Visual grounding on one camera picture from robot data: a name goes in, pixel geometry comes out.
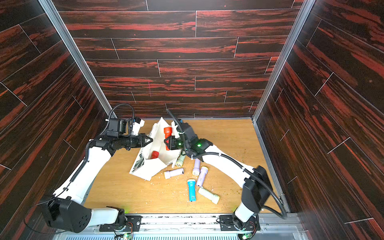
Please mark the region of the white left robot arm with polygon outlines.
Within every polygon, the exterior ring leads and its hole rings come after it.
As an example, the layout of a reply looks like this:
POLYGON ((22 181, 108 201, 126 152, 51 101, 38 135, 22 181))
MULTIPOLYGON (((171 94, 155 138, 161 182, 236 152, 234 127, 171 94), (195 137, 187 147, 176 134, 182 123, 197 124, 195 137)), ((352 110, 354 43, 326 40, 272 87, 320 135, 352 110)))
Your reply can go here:
POLYGON ((119 149, 143 148, 153 142, 145 134, 108 137, 97 136, 86 145, 85 157, 69 178, 41 203, 46 224, 55 229, 80 233, 88 227, 107 225, 117 231, 125 229, 123 209, 107 207, 89 209, 83 206, 86 193, 102 167, 119 149))

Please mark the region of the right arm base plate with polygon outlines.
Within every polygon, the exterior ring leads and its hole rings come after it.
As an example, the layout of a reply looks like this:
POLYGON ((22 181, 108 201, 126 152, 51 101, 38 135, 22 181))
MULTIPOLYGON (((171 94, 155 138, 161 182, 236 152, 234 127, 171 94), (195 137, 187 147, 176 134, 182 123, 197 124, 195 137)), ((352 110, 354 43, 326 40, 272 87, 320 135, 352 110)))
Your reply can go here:
POLYGON ((261 229, 258 218, 251 216, 247 222, 242 222, 235 214, 220 215, 216 222, 220 225, 221 231, 253 231, 261 229))

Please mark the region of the white floral tote bag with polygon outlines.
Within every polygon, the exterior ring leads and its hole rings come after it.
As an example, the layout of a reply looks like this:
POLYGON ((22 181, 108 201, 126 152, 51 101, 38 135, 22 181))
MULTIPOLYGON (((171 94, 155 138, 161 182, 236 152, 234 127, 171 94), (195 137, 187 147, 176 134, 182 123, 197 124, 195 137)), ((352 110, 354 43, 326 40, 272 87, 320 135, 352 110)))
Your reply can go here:
POLYGON ((161 170, 176 162, 181 150, 167 150, 164 143, 164 128, 169 126, 163 118, 153 125, 149 133, 153 141, 140 149, 130 170, 131 175, 150 181, 161 170))

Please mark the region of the red flashlight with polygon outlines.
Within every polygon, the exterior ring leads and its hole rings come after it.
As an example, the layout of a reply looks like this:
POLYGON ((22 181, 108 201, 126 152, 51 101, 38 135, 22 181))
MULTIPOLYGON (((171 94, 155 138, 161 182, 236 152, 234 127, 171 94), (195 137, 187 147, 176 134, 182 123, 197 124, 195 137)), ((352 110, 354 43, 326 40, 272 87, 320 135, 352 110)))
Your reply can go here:
POLYGON ((151 159, 157 159, 159 157, 159 152, 158 151, 153 151, 151 155, 151 159))
POLYGON ((165 134, 165 140, 164 140, 164 143, 166 145, 166 150, 169 151, 169 140, 170 140, 170 137, 172 136, 172 133, 173 133, 173 128, 172 127, 166 127, 164 128, 164 134, 165 134))

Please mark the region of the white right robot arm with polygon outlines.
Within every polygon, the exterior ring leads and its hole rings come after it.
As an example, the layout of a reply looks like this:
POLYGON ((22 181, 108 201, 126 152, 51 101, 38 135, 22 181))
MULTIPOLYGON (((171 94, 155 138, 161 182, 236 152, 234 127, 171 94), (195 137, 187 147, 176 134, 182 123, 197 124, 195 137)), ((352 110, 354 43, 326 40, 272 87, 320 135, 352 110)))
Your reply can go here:
POLYGON ((212 142, 200 139, 188 123, 177 121, 176 126, 164 129, 164 143, 168 150, 182 150, 187 157, 211 165, 242 188, 241 203, 232 215, 237 230, 244 230, 248 220, 262 209, 269 210, 281 219, 287 211, 274 193, 266 170, 245 165, 219 150, 212 142))

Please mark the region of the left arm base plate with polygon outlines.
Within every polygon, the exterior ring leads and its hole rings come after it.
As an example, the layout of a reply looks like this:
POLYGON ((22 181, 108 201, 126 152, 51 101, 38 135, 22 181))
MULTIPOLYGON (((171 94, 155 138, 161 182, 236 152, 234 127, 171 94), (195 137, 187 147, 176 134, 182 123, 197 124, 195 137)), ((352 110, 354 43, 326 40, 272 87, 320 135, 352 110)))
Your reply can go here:
POLYGON ((113 224, 104 224, 99 228, 100 232, 120 233, 120 232, 138 232, 142 223, 140 215, 120 216, 113 224))

